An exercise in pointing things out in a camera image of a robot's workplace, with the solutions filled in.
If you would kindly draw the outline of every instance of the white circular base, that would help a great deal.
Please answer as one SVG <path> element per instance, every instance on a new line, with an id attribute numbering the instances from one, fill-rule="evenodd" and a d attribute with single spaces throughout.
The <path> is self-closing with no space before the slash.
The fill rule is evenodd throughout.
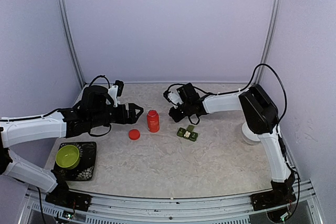
<path id="1" fill-rule="evenodd" d="M 257 137 L 257 134 L 254 134 L 249 129 L 246 122 L 243 123 L 241 131 L 243 132 L 243 139 L 247 144 L 256 145 L 260 143 L 260 139 Z"/>

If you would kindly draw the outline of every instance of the table surface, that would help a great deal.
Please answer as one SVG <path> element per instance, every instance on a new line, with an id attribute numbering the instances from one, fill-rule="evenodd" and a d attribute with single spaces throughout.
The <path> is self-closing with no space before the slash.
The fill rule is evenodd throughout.
<path id="1" fill-rule="evenodd" d="M 242 138 L 242 111 L 218 112 L 201 116 L 196 126 L 196 142 L 176 136 L 180 123 L 168 116 L 172 106 L 162 96 L 169 84 L 125 84 L 121 103 L 135 103 L 145 109 L 134 125 L 113 125 L 106 136 L 83 134 L 56 140 L 45 168 L 52 169 L 62 142 L 97 143 L 93 178 L 87 182 L 68 182 L 72 189 L 108 195 L 148 198 L 198 198 L 249 193 L 270 188 L 270 168 L 264 147 L 248 145 Z M 197 84 L 211 92 L 243 87 L 237 84 Z M 150 133 L 146 113 L 160 115 L 160 130 Z M 107 128 L 92 132 L 100 134 Z M 132 141 L 131 129 L 141 137 Z"/>

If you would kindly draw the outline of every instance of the red bottle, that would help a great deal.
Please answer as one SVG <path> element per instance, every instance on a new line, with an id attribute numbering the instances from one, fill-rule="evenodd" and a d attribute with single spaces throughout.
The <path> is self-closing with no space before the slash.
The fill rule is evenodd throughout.
<path id="1" fill-rule="evenodd" d="M 150 132 L 158 132 L 160 129 L 159 114 L 156 110 L 150 110 L 147 114 L 148 130 Z"/>

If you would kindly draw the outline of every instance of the black tray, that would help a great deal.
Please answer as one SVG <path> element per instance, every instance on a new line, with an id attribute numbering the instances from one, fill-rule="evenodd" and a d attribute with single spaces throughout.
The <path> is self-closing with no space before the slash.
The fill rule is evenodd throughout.
<path id="1" fill-rule="evenodd" d="M 79 164 L 76 168 L 68 170 L 59 167 L 56 162 L 54 170 L 59 172 L 67 181 L 88 181 L 93 176 L 95 169 L 97 144 L 95 142 L 61 143 L 59 149 L 66 145 L 74 145 L 79 149 Z"/>

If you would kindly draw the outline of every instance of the small green cube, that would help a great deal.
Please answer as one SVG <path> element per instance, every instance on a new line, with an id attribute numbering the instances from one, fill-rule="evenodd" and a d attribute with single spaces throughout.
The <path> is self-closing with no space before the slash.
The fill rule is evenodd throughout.
<path id="1" fill-rule="evenodd" d="M 186 129 L 184 129 L 184 128 L 179 128 L 179 130 L 178 130 L 178 132 L 177 132 L 177 135 L 178 135 L 179 137 L 183 137 L 185 132 L 186 132 Z"/>
<path id="2" fill-rule="evenodd" d="M 187 131 L 189 131 L 189 132 L 193 132 L 194 129 L 195 129 L 195 126 L 193 126 L 193 125 L 189 125 L 189 126 L 187 127 Z"/>
<path id="3" fill-rule="evenodd" d="M 195 142 L 197 140 L 198 133 L 192 132 L 189 136 L 189 140 Z"/>

